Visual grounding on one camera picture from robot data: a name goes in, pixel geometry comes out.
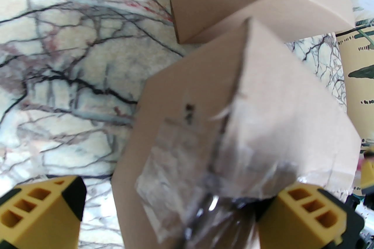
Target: marble surface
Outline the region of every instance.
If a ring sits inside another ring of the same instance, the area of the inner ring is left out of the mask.
[[[335,36],[288,46],[346,109]],[[0,0],[0,195],[81,175],[79,248],[123,248],[110,178],[132,114],[145,80],[194,49],[176,43],[169,0]]]

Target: white marble floor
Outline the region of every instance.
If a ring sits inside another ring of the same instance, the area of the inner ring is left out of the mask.
[[[345,109],[335,36],[289,48]],[[132,114],[145,80],[194,49],[176,43],[169,0],[0,0],[0,196],[81,175],[80,248],[123,248],[110,178]]]

